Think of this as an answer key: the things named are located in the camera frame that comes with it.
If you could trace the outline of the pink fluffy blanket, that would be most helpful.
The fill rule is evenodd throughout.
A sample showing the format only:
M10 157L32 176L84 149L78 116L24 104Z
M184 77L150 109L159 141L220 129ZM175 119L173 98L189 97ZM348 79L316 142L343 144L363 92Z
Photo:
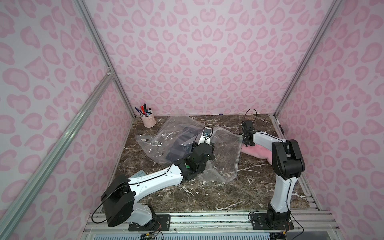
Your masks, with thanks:
M243 145L241 148L241 152L258 159L270 159L272 157L272 152L260 145L247 147Z

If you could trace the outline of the clear plastic vacuum bag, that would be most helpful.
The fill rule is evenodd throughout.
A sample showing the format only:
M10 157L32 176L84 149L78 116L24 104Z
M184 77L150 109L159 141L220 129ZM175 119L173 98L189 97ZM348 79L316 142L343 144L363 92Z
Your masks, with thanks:
M220 127L208 127L187 116L170 117L156 135L137 135L136 140L147 156L164 166L176 163L196 146L203 132L213 131L203 138L214 145L214 160L208 160L198 178L205 181L230 182L237 177L242 137Z

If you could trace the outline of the dark blue striped blanket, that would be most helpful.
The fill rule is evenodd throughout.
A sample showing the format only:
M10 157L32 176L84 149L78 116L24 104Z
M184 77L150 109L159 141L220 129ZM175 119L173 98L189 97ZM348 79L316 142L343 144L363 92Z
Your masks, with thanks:
M202 127L181 124L172 131L168 131L164 137L166 140L165 162L171 164L184 158L192 150L193 141L201 133Z

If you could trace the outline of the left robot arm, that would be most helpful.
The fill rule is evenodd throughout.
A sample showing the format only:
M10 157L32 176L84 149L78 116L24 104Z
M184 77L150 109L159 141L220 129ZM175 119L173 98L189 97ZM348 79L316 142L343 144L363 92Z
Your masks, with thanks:
M153 228L158 221L155 211L139 201L152 193L185 183L202 174L207 162L215 159L212 135L213 128L205 127L193 141L191 152L161 171L136 178L124 175L116 177L101 197L108 226L116 227L129 221L144 228Z

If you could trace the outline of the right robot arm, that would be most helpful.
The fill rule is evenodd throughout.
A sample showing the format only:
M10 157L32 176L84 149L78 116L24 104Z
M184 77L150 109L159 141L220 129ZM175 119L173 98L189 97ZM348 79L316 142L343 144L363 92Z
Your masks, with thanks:
M291 199L296 182L305 170L305 162L296 140L285 140L258 132L253 121L242 121L243 143L261 146L272 152L272 167L276 174L275 192L268 205L266 222L273 229L290 223Z

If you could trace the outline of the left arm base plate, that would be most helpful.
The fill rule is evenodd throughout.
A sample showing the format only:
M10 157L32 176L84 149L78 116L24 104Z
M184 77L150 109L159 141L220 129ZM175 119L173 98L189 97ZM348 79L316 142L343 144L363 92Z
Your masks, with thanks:
M157 230L160 230L161 232L167 232L170 230L170 223L171 215L160 214L144 226L140 226L137 223L131 223L129 226L129 232L154 232Z

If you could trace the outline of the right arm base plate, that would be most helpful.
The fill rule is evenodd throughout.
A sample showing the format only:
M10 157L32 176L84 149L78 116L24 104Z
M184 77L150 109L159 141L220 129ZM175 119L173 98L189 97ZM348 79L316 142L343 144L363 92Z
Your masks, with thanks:
M252 224L253 230L289 231L295 228L290 211L285 213L273 213L270 211L267 211L267 213L251 212L249 213L248 218Z

